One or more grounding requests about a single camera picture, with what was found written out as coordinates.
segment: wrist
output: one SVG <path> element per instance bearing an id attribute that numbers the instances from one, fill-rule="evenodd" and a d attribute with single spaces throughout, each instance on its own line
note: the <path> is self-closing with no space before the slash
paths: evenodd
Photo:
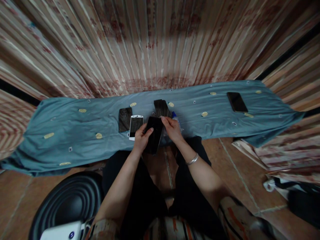
<path id="1" fill-rule="evenodd" d="M 173 142 L 174 142 L 174 144 L 175 144 L 177 147 L 179 147 L 179 146 L 187 143 L 186 140 L 184 140 L 184 138 L 175 140 L 175 141 L 173 141 Z"/>
<path id="2" fill-rule="evenodd" d="M 141 157 L 141 155 L 142 155 L 142 152 L 143 152 L 143 150 L 138 149 L 138 148 L 136 148 L 136 147 L 133 147 L 130 155 L 132 155 L 132 156 L 135 157 L 135 158 L 140 159 L 140 157 Z"/>

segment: woman's right hand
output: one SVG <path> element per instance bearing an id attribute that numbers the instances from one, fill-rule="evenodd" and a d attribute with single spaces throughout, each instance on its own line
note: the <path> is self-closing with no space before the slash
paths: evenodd
<path id="1" fill-rule="evenodd" d="M 183 140 L 183 136 L 181 135 L 180 126 L 177 120 L 171 119 L 169 117 L 161 117 L 161 121 L 166 127 L 169 138 L 175 144 Z"/>

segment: tiled floor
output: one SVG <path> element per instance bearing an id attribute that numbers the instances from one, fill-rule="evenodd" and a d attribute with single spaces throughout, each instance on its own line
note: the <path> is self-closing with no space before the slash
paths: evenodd
<path id="1" fill-rule="evenodd" d="M 288 239 L 320 239 L 313 226 L 293 215 L 286 208 L 285 199 L 277 192 L 267 192 L 262 183 L 265 170 L 231 145 L 231 138 L 203 141 L 213 169 L 233 194 L 255 215 L 265 218 Z M 175 149 L 161 148 L 156 157 L 144 155 L 150 176 L 164 193 L 175 187 L 177 164 Z M 65 176 L 32 178 L 13 171 L 0 175 L 0 240 L 27 239 L 29 228 L 38 207 L 46 195 L 62 179 L 82 171 L 72 169 Z"/>

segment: hand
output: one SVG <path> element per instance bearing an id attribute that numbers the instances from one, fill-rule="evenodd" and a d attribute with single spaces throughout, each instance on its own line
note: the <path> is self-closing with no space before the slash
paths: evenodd
<path id="1" fill-rule="evenodd" d="M 161 117 L 163 125 L 166 127 L 169 138 L 177 144 L 177 142 L 183 140 L 183 136 L 180 131 L 180 126 L 177 120 L 173 120 L 169 117 Z"/>
<path id="2" fill-rule="evenodd" d="M 138 153 L 139 155 L 142 154 L 143 150 L 146 148 L 148 139 L 150 135 L 153 132 L 153 128 L 150 128 L 146 134 L 144 134 L 144 130 L 146 129 L 147 124 L 143 124 L 137 131 L 136 134 L 134 135 L 134 146 L 133 150 L 134 152 Z"/>

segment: silver bracelet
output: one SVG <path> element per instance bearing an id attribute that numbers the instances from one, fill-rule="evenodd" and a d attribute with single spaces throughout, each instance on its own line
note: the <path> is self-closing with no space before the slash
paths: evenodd
<path id="1" fill-rule="evenodd" d="M 198 160 L 199 154 L 197 153 L 194 159 L 192 159 L 191 162 L 186 163 L 188 166 L 190 166 L 192 163 L 196 162 Z"/>

